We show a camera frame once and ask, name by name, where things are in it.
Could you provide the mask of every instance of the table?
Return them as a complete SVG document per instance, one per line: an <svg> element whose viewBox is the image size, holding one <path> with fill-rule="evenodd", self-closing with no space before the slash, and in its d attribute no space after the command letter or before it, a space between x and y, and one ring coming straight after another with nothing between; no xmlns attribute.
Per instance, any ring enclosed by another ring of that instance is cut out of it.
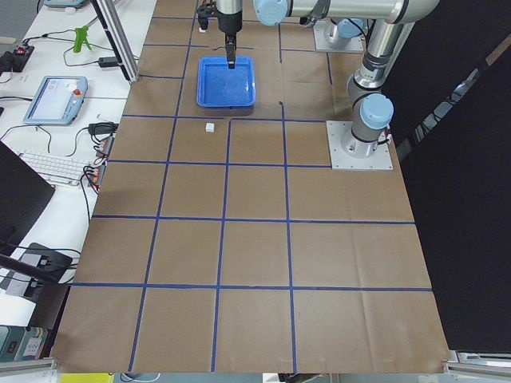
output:
<svg viewBox="0 0 511 383"><path fill-rule="evenodd" d="M224 36L199 33L191 3L156 4L153 76L131 88L53 356L74 372L439 371L394 148L393 171L329 165L324 121L351 118L361 57L247 12L257 102L202 109L197 64Z"/></svg>
<svg viewBox="0 0 511 383"><path fill-rule="evenodd" d="M135 0L121 0L117 5L117 12L121 21L128 26L126 34L134 54L141 54L145 34L153 12L156 0L137 2ZM75 26L82 26L89 22L95 13L93 7L87 6L79 9L73 15L64 14L63 10L43 7L36 17L34 24L26 34L26 38L38 36L52 30L66 30ZM73 34L58 34L60 38L73 38ZM109 46L105 33L99 22L93 24L89 30L89 40L98 45ZM51 152L55 155L65 155L73 151L74 137L80 128L90 123L102 120L118 122L121 119L125 99L129 92L129 84L118 68L100 69L97 65L66 67L61 57L64 49L71 43L63 41L33 40L36 46L34 55L30 58L23 73L16 73L13 79L0 85L0 96L32 97L41 80L46 75L77 75L86 76L89 80L89 91L84 104L78 113L77 119L70 126L46 126L52 134ZM98 50L92 53L84 49L80 59L83 62L97 59ZM4 73L1 79L9 77ZM15 125L22 124L22 118L28 109L27 101L0 100L0 106L5 108L0 116L0 136ZM31 151L46 152L47 136L45 133L36 133L34 128L18 128L11 131L3 140L11 148L24 148ZM88 134L80 136L74 158L93 160L95 151ZM91 209L96 203L96 195L86 190ZM69 247L80 250L88 228L84 196L81 189L57 188L50 204L35 223L30 233L24 238L21 246L32 242L47 247ZM16 250L12 256L19 259L22 250ZM67 280L71 271L66 272L62 280ZM26 326L34 304L23 298L11 297L0 291L0 323L12 326Z"/></svg>
<svg viewBox="0 0 511 383"><path fill-rule="evenodd" d="M51 153L65 155L73 151L74 137L80 128L91 122L97 122L97 116L105 120L121 119L124 100L117 99L85 99L77 119L70 126L46 126L52 134ZM0 136L10 127L20 125L28 108L26 101L0 101L5 108L0 116ZM84 132L79 138L76 154L72 158L93 159L95 151L92 142ZM46 152L48 136L43 132L35 132L34 128L17 128L12 130L3 142L11 148L25 148L35 152ZM86 188L87 200L91 210L96 203L96 194ZM87 211L84 196L80 188L56 188L50 204L34 224L21 246L29 246L32 242L50 248L72 248L80 250L87 232ZM71 257L77 255L63 252ZM12 256L19 259L23 250L17 249ZM69 279L72 274L67 271L62 280ZM3 325L26 326L34 309L34 304L23 298L10 297L0 292L0 323Z"/></svg>
<svg viewBox="0 0 511 383"><path fill-rule="evenodd" d="M117 12L123 24L133 54L140 56L145 34L149 27L156 0L137 1L121 0L117 4ZM74 30L83 26L96 16L91 4L79 9L75 14L65 14L63 9L43 7L36 17L34 24L26 34L26 38L40 36L52 31ZM55 38L74 40L75 33L50 35ZM95 22L89 28L89 42L110 48L105 32L100 22ZM124 79L119 68L101 69L97 64L85 66L66 66L62 57L63 52L72 47L72 42L54 41L50 39L34 39L30 41L35 50L22 73L16 73L13 78L0 84L0 94L3 96L32 97L38 90L42 78L55 76L85 76L89 81L87 97L123 98L128 96L129 83ZM93 47L89 51L85 46L79 54L69 52L67 60L70 64L82 64L96 61L99 57L114 56L112 51ZM3 73L0 81L5 81L10 73Z"/></svg>

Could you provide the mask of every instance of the tablet screen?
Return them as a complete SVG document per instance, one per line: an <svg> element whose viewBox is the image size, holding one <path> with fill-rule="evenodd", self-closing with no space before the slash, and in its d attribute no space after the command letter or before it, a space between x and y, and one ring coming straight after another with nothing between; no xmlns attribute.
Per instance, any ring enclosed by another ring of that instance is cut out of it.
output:
<svg viewBox="0 0 511 383"><path fill-rule="evenodd" d="M59 120L64 116L69 99L77 88L76 78L49 78L36 100L30 118L35 120Z"/></svg>

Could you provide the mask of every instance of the white desk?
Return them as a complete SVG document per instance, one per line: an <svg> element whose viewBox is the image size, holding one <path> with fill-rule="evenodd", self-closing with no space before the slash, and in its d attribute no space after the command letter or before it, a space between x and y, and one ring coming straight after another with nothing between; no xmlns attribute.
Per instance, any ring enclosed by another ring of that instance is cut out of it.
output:
<svg viewBox="0 0 511 383"><path fill-rule="evenodd" d="M136 56L141 54L155 4L156 0L121 0L116 5L126 37ZM54 31L74 30L95 17L96 13L91 4L79 9L75 14L65 14L62 9L56 10L44 6L25 38L41 36ZM55 34L52 37L74 40L75 33ZM111 47L100 22L95 22L90 26L88 39L93 44L106 48ZM72 42L37 39L30 41L30 44L35 47L32 57L22 73L15 73L9 82L0 84L0 96L32 97L37 92L42 78L48 75L87 77L89 81L87 97L125 99L128 96L129 83L118 67L102 69L97 64L66 66L62 53L73 46ZM70 64L82 64L96 61L99 57L113 55L113 52L109 50L93 47L93 51L89 51L83 46L81 53L71 51L68 52L66 58ZM0 76L0 81L5 81L9 77L10 73L3 73Z"/></svg>
<svg viewBox="0 0 511 383"><path fill-rule="evenodd" d="M51 153L56 155L71 153L76 133L90 123L100 120L118 122L121 119L124 104L124 99L85 99L77 119L70 126L45 126L45 129L52 135ZM1 136L9 127L22 123L29 102L0 101L0 106L5 108L4 113L0 116ZM89 134L83 132L79 137L77 152L71 158L93 160L95 151ZM26 127L11 130L2 142L11 148L29 148L33 151L46 152L48 138L44 132L35 132L34 128ZM96 195L90 188L86 189L89 208L92 211L96 203ZM21 246L27 247L32 242L36 242L49 248L64 247L80 250L88 226L87 210L81 189L59 187L56 188L55 194L39 220L23 239ZM23 252L24 250L17 249L12 256L19 259ZM73 252L63 251L62 253L77 257L77 254ZM0 275L6 275L6 270L0 271ZM67 271L62 280L65 281L72 275L73 271ZM3 290L0 290L0 323L26 326L34 304L24 298L12 297L4 293Z"/></svg>

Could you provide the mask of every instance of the keyboard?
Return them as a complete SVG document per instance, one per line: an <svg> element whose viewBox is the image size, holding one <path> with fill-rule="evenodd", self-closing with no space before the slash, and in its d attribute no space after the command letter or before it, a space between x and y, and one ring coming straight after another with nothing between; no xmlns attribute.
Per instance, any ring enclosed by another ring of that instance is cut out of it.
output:
<svg viewBox="0 0 511 383"><path fill-rule="evenodd" d="M19 158L36 171L48 184L76 187L80 185L83 167L89 161L76 160L52 154L12 149Z"/></svg>

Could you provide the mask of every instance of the blue plastic container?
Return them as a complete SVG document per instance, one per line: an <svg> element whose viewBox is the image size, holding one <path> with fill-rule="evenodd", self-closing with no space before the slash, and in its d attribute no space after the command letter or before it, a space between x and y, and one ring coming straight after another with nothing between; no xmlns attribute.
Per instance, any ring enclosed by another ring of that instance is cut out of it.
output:
<svg viewBox="0 0 511 383"><path fill-rule="evenodd" d="M238 56L229 69L225 56L206 56L199 61L197 104L206 108L246 108L256 102L252 57Z"/></svg>

